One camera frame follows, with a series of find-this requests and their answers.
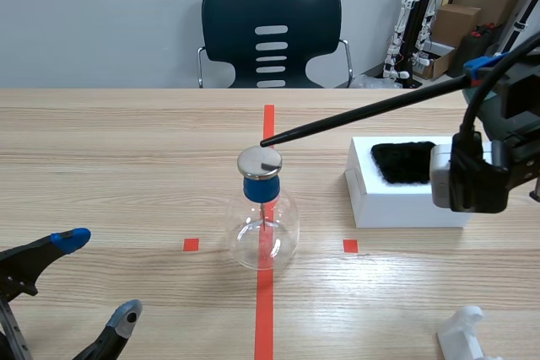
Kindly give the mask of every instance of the black sponge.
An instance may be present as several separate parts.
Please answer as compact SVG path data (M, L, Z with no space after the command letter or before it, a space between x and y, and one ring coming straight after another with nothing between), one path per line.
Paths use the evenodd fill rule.
M388 183L425 185L434 146L432 142L380 143L371 149L371 156Z

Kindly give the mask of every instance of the gray wall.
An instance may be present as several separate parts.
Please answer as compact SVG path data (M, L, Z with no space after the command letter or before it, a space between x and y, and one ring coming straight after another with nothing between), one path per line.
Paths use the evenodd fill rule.
M343 37L360 73L383 61L401 0L343 0ZM201 0L0 0L0 87L190 88L203 43ZM343 49L308 66L346 79ZM207 87L232 68L205 62Z

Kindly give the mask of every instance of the black pole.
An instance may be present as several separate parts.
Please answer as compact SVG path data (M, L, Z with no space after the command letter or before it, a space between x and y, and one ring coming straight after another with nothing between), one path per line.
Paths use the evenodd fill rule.
M398 79L397 81L404 88L413 86L413 53L416 51L416 40L419 37L422 29L422 21L424 20L425 12L428 10L429 0L420 0L411 10L405 32L403 33L403 43L399 50L402 55L402 60L396 64L398 72L407 71L409 79Z
M538 3L538 0L531 0L529 2L529 4L527 5L527 7L525 9L525 12L523 12L523 15L521 16L521 18L518 19L514 23L514 27L513 27L514 31L512 31L512 34L510 35L510 38L506 42L502 52L508 52L512 48L512 46L514 45L514 43L517 40L517 37L519 37L521 32L526 28L527 19L531 15L532 10L534 10L537 3Z
M408 105L414 105L422 101L433 99L434 97L442 96L455 92L460 89L468 88L471 85L471 80L466 76L459 76L457 78L447 80L445 82L432 84L412 92L400 94L390 99L378 101L372 105L366 105L358 109L346 111L335 116L323 118L322 120L305 124L304 126L296 127L292 130L282 132L274 137L270 137L261 141L262 147L271 147L277 143L284 143L308 137L309 135L317 134L319 132L331 130L338 126L344 126L354 121L364 120L379 114L386 113L388 111L401 109Z

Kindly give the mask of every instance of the cardboard box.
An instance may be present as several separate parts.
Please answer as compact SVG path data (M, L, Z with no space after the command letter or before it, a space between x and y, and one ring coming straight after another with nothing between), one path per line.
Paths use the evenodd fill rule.
M413 65L413 72L422 79L437 79L448 71L452 62L452 57L456 49L453 46L444 44L432 43L424 47L424 54L427 54L429 65Z
M354 137L348 152L345 178L356 228L463 228L470 212L453 212L433 203L431 184L391 185L373 161L379 143L431 141L451 144L452 137Z
M506 23L519 0L453 0L452 4L480 8L478 25L493 23L495 27Z
M458 47L462 38L476 29L479 8L469 8L459 4L446 4L437 11L431 32L434 42Z

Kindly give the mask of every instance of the red tape marker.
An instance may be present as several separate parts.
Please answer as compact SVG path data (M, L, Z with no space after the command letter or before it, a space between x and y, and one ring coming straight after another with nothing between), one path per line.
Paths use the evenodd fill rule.
M198 250L199 250L199 238L184 239L185 252L198 252Z
M263 138L273 137L275 133L275 109L273 105L264 106ZM273 221L273 210L267 210L267 220ZM255 360L273 360L273 247L272 227L261 228L259 232L259 266L268 270L256 273L255 308Z
M344 239L343 250L345 250L345 253L358 253L358 240Z

